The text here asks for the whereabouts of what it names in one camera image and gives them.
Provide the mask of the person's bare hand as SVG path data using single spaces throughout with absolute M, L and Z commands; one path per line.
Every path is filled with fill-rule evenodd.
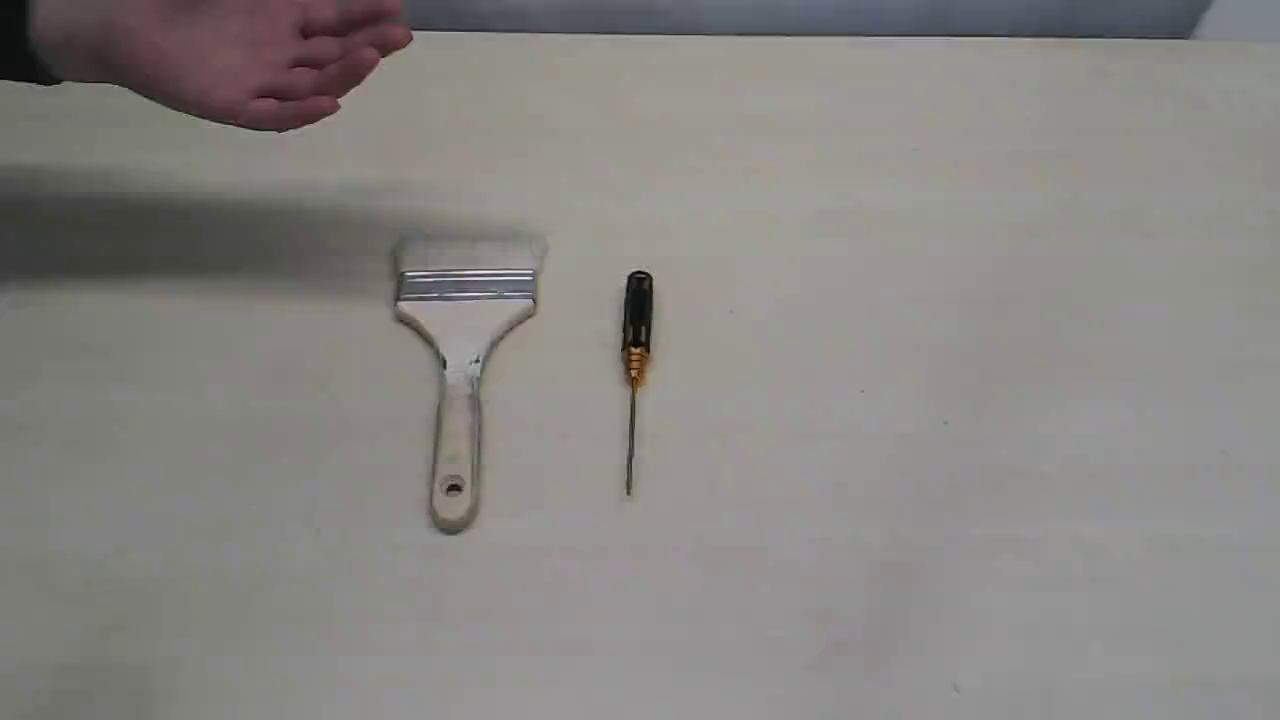
M 60 85 L 242 129 L 314 126 L 413 38 L 399 1 L 32 1 Z

